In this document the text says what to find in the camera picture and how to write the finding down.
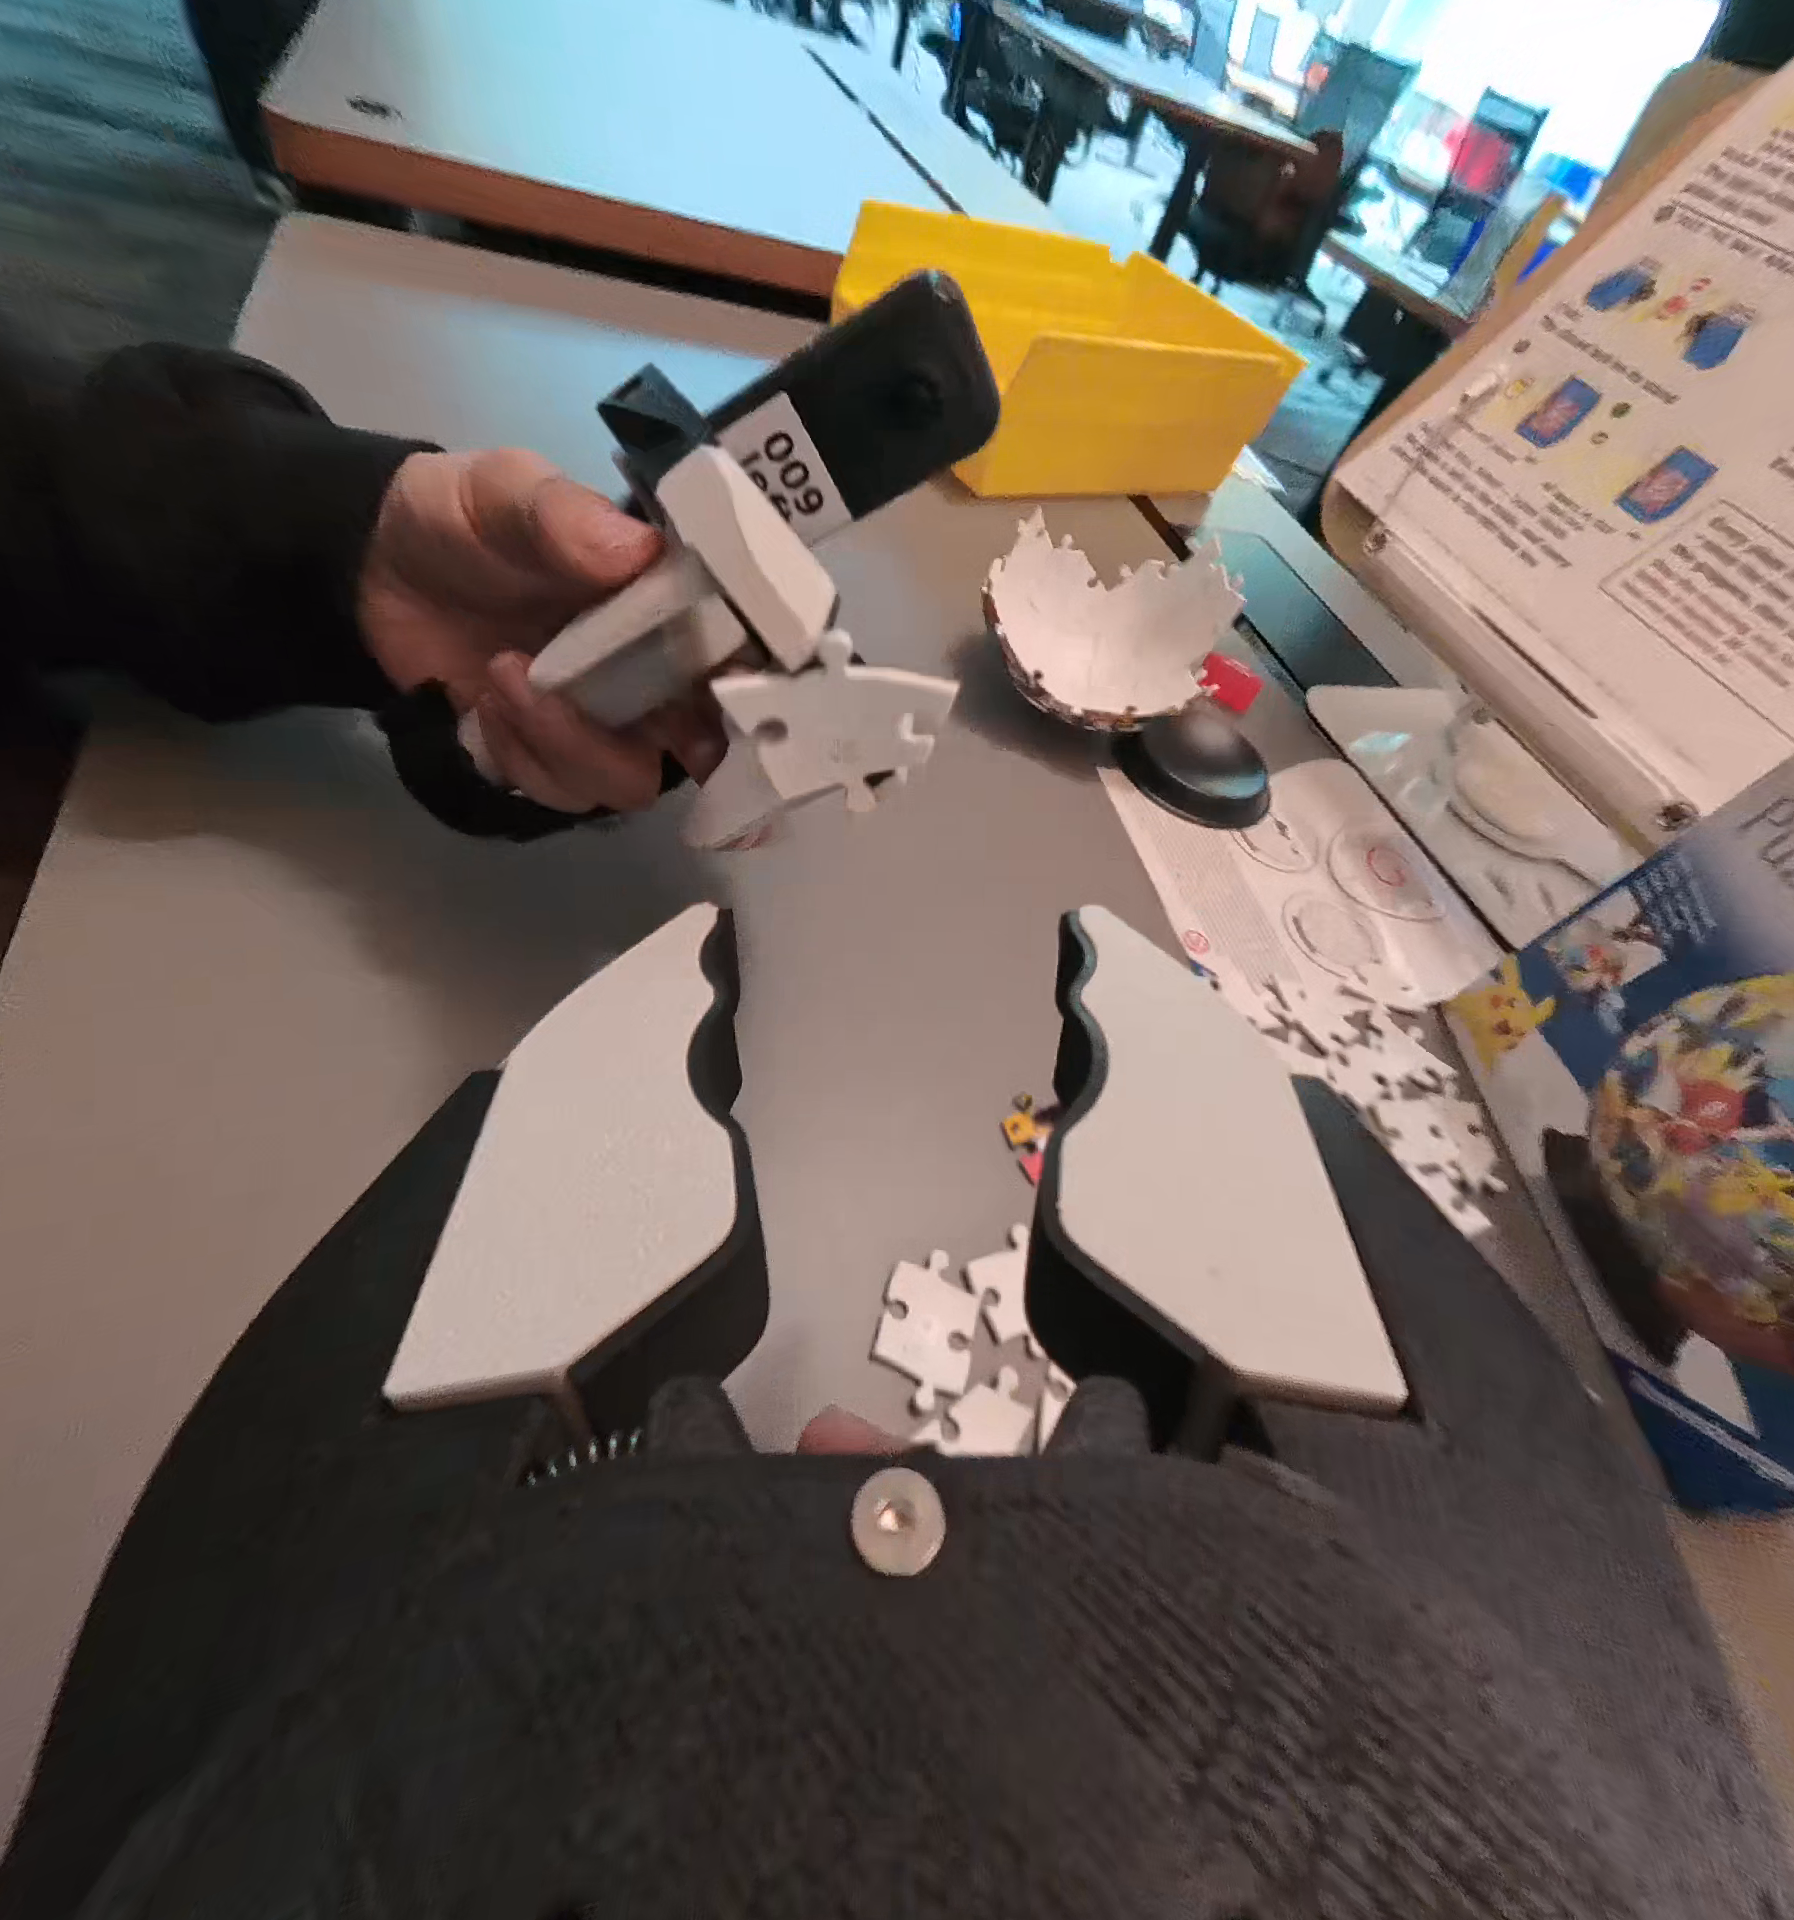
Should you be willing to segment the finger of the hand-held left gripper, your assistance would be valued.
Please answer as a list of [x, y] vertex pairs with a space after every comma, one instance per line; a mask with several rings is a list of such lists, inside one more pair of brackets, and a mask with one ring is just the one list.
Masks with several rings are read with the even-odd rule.
[[535, 694], [623, 732], [669, 706], [751, 643], [700, 559], [662, 559], [570, 621], [528, 666]]
[[784, 670], [818, 658], [841, 593], [765, 489], [720, 445], [697, 445], [655, 483], [669, 530]]

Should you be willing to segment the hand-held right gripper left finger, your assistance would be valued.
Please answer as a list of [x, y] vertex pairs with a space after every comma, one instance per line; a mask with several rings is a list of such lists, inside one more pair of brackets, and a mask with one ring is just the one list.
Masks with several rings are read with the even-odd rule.
[[697, 902], [527, 1031], [385, 1375], [393, 1408], [543, 1396], [639, 1419], [664, 1380], [749, 1356], [768, 1277], [739, 1003], [735, 916]]

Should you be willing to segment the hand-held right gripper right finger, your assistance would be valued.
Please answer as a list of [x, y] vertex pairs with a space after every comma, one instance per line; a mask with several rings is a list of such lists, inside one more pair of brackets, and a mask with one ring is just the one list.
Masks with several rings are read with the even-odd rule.
[[1101, 904], [1063, 916], [1058, 1113], [1030, 1327], [1135, 1390], [1150, 1440], [1284, 1405], [1394, 1421], [1410, 1386], [1314, 1127], [1269, 1040]]

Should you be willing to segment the white puzzle piece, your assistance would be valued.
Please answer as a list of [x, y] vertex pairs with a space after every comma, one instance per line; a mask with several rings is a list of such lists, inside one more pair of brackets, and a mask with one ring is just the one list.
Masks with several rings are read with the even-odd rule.
[[842, 796], [876, 807], [934, 754], [958, 682], [905, 666], [872, 666], [850, 636], [825, 629], [800, 669], [751, 669], [713, 682], [727, 754], [681, 826], [695, 852], [753, 846], [789, 812]]

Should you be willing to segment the partly built puzzle ball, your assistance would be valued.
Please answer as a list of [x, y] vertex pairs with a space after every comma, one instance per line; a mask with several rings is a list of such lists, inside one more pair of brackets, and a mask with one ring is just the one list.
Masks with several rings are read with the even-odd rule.
[[1012, 684], [1036, 710], [1113, 733], [1206, 695], [1206, 665], [1236, 634], [1245, 592], [1218, 546], [1107, 579], [1036, 511], [992, 563], [982, 604]]

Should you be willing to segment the person's left forearm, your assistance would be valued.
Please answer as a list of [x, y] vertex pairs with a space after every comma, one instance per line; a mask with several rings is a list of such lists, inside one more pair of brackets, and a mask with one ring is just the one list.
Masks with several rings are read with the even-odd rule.
[[240, 352], [80, 360], [0, 319], [0, 694], [97, 670], [206, 721], [387, 706], [363, 582], [429, 451]]

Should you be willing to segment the pile of white puzzle pieces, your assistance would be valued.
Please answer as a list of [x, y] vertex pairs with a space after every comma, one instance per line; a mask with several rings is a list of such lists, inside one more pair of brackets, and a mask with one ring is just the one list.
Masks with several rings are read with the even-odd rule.
[[1054, 1094], [1065, 1116], [1034, 1198], [1075, 1198], [1077, 1249], [1137, 1279], [1183, 1332], [1226, 1336], [1215, 1354], [1259, 1387], [1375, 1405], [1375, 1302], [1348, 1276], [1345, 1183], [1334, 1178], [1325, 1214], [1320, 1162], [1284, 1167], [1275, 1144], [1296, 1105], [1278, 1086], [1329, 1092], [1469, 1241], [1492, 1232], [1487, 1198], [1505, 1190], [1480, 1108], [1410, 1019], [1361, 990], [1255, 984], [1222, 959], [1188, 968], [1098, 925], [1088, 956], [1111, 966], [1101, 1003], [1132, 1069], [1101, 1098], [1107, 1122], [1085, 1126], [1070, 1187], [1054, 1142], [1077, 1097]]

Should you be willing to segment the puzzle instruction leaflet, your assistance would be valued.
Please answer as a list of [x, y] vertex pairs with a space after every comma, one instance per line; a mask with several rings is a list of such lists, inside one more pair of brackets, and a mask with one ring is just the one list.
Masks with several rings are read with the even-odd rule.
[[1503, 949], [1456, 884], [1345, 763], [1275, 771], [1248, 828], [1188, 823], [1113, 766], [1102, 786], [1188, 957], [1255, 984], [1440, 1005]]

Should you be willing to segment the black round ball stand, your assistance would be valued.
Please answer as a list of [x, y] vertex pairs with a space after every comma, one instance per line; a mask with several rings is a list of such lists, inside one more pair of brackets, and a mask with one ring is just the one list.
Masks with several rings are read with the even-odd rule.
[[1245, 830], [1269, 817], [1269, 766], [1211, 697], [1125, 732], [1113, 756], [1143, 798], [1191, 825]]

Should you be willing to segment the blue puzzle box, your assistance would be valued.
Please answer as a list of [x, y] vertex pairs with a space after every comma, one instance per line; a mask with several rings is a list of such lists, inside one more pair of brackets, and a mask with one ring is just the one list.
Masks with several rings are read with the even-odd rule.
[[1443, 1013], [1676, 1499], [1794, 1509], [1794, 754]]

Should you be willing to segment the person's left hand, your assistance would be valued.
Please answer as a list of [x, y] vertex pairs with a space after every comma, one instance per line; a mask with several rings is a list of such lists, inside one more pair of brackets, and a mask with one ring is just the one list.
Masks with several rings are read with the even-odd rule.
[[437, 684], [477, 721], [501, 789], [564, 815], [645, 809], [669, 763], [704, 780], [727, 756], [709, 689], [613, 732], [537, 691], [528, 666], [664, 555], [655, 527], [535, 451], [427, 451], [385, 493], [360, 570], [360, 629], [395, 687]]

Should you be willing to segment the white background table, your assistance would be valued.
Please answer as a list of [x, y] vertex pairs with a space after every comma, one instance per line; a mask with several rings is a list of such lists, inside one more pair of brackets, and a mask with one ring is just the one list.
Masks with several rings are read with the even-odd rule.
[[795, 300], [864, 203], [951, 210], [808, 35], [727, 3], [326, 2], [263, 113], [295, 184]]

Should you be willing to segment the clear plastic packaging tray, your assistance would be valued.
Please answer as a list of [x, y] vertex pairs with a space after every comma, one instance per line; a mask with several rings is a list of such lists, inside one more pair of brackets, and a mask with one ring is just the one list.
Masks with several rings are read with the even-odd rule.
[[1305, 703], [1502, 942], [1524, 947], [1625, 880], [1644, 853], [1603, 825], [1586, 846], [1567, 847], [1566, 861], [1529, 857], [1463, 823], [1446, 779], [1443, 733], [1467, 697], [1473, 695], [1329, 686], [1312, 689]]

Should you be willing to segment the printed task sheet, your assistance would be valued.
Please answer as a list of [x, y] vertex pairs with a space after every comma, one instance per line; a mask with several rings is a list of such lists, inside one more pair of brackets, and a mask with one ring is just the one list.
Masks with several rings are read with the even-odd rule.
[[1725, 3], [1701, 58], [1769, 78], [1345, 483], [1710, 812], [1794, 751], [1794, 3]]

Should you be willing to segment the wooden sheet board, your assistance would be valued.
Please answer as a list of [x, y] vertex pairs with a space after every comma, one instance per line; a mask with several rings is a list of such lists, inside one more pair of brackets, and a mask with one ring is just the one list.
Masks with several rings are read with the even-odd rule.
[[1591, 207], [1575, 238], [1566, 240], [1543, 263], [1530, 266], [1522, 278], [1503, 283], [1492, 300], [1474, 316], [1469, 330], [1456, 339], [1442, 360], [1430, 363], [1406, 387], [1392, 387], [1354, 435], [1322, 482], [1317, 500], [1314, 537], [1342, 568], [1351, 576], [1364, 593], [1398, 613], [1401, 604], [1394, 587], [1379, 583], [1376, 559], [1370, 553], [1375, 508], [1350, 494], [1345, 468], [1366, 445], [1381, 439], [1400, 419], [1437, 400], [1451, 400], [1459, 389], [1482, 373], [1484, 362], [1503, 350], [1503, 334], [1521, 322], [1527, 309], [1549, 294], [1566, 267], [1577, 266], [1613, 226], [1631, 216], [1654, 189], [1666, 187], [1672, 173], [1690, 159], [1701, 143], [1725, 127], [1729, 115], [1745, 104], [1769, 70], [1698, 58], [1674, 69], [1659, 82], [1620, 153], [1613, 174]]

